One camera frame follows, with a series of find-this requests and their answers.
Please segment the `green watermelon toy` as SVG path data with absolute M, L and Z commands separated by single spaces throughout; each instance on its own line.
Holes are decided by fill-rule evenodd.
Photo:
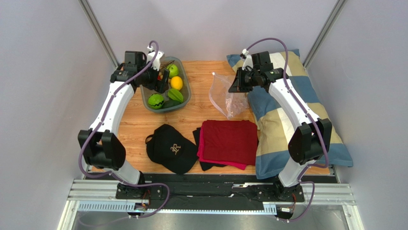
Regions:
M 152 94 L 148 98 L 148 105 L 155 110 L 161 109 L 164 105 L 164 97 L 159 93 Z

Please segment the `clear zip top bag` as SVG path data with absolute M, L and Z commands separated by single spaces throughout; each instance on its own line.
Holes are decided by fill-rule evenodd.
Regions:
M 229 93 L 235 77 L 212 72 L 213 82 L 209 90 L 212 105 L 228 120 L 249 109 L 247 95 L 244 93 Z

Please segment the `brown longan bunch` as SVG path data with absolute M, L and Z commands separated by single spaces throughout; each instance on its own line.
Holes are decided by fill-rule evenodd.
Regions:
M 167 62 L 167 63 L 161 64 L 161 65 L 160 65 L 160 68 L 159 68 L 159 73 L 164 74 L 164 70 L 165 70 L 165 69 L 169 69 L 170 66 L 173 65 L 173 64 L 174 64 L 174 60 L 169 61 L 169 62 Z

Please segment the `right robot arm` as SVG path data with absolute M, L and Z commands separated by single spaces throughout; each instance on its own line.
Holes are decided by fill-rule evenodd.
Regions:
M 292 197 L 300 186 L 306 169 L 314 166 L 321 157 L 328 160 L 332 123 L 321 119 L 303 101 L 292 86 L 284 68 L 275 68 L 267 51 L 250 55 L 244 49 L 240 55 L 244 64 L 236 72 L 229 93 L 247 93 L 260 86 L 267 91 L 288 115 L 295 132 L 288 150 L 290 158 L 278 174 L 273 185 L 273 195 L 285 201 Z

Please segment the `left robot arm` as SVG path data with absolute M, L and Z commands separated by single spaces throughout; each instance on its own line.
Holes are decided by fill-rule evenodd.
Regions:
M 143 173 L 126 160 L 126 149 L 117 133 L 125 109 L 138 87 L 144 86 L 158 93 L 168 89 L 169 71 L 160 72 L 164 56 L 164 52 L 153 49 L 148 54 L 125 52 L 124 63 L 110 77 L 107 97 L 95 121 L 87 130 L 78 133 L 81 169 L 85 162 L 103 170 L 102 176 L 112 175 L 127 187 L 146 187 Z

